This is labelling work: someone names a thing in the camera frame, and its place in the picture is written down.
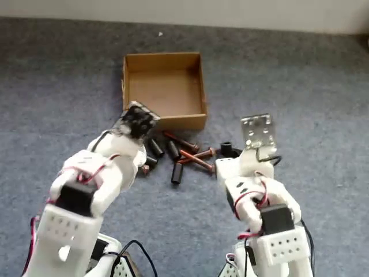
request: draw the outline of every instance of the white wall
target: white wall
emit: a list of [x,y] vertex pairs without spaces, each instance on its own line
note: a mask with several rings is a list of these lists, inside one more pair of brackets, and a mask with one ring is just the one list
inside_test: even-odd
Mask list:
[[369,32],[369,0],[0,0],[0,16]]

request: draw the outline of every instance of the open cardboard box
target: open cardboard box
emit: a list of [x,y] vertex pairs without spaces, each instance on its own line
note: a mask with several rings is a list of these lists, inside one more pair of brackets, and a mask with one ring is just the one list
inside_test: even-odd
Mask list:
[[199,53],[130,54],[123,72],[125,110],[136,100],[161,117],[159,129],[204,128],[208,112]]

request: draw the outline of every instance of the screw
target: screw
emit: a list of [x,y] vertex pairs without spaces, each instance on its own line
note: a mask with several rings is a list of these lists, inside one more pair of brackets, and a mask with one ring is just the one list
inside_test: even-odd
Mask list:
[[198,157],[195,157],[193,155],[191,155],[190,153],[187,153],[184,150],[179,150],[179,153],[189,159],[191,159],[193,162],[199,164],[200,166],[206,168],[208,170],[208,172],[210,172],[211,174],[214,173],[215,171],[215,166],[213,164],[209,164],[204,162],[203,160],[200,160]]
[[182,138],[176,137],[174,134],[172,134],[168,131],[163,131],[163,135],[165,135],[166,137],[169,137],[170,139],[175,140],[177,143],[182,144],[183,146],[189,148],[194,153],[197,153],[200,150],[200,147],[198,145],[189,143],[188,141],[185,141]]
[[[213,147],[209,147],[209,150],[201,152],[201,153],[197,153],[194,155],[194,157],[205,158],[205,157],[214,156],[214,155],[215,155],[215,149]],[[184,158],[184,159],[177,161],[177,163],[181,163],[181,164],[190,163],[190,162],[192,162],[192,160],[189,158]]]
[[150,167],[147,164],[144,164],[141,167],[142,173],[144,174],[144,176],[148,175],[150,172]]

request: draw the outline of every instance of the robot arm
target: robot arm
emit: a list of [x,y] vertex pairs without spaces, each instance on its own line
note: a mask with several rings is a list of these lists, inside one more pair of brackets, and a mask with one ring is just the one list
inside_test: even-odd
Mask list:
[[[238,277],[312,277],[305,230],[296,225],[301,221],[300,205],[273,178],[272,162],[280,157],[274,156],[272,118],[269,114],[255,115],[243,118],[241,123],[244,151],[238,158],[216,161],[217,179],[232,211],[247,226],[238,236],[243,241],[235,245],[232,254]],[[246,248],[252,252],[247,271]]]
[[[103,213],[132,185],[138,167],[146,162],[142,142],[158,120],[146,107],[132,102],[111,130],[64,162],[51,185],[25,277],[86,274]],[[105,260],[111,261],[111,268],[113,258]]]

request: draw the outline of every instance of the metal bracket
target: metal bracket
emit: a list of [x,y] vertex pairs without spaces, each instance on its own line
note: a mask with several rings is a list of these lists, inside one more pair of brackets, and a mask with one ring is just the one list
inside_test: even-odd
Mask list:
[[270,114],[252,115],[241,119],[246,149],[274,146],[274,123]]

